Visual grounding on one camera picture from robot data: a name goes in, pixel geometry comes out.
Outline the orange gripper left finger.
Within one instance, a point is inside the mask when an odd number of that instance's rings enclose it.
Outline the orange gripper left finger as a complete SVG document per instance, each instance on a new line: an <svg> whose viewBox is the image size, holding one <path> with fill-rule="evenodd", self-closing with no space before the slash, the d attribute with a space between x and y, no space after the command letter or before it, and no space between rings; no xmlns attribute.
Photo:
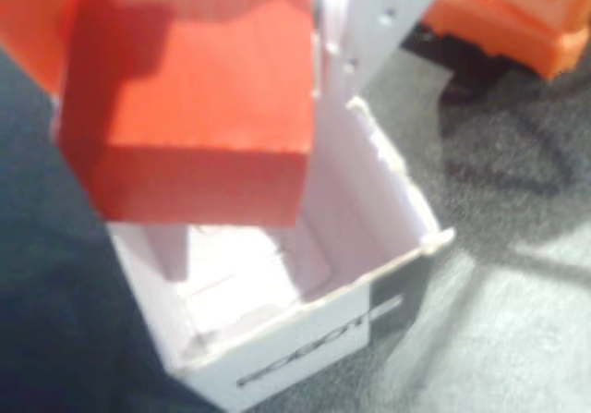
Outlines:
<svg viewBox="0 0 591 413"><path fill-rule="evenodd" d="M60 92L78 0L1 0L1 48L39 87Z"/></svg>

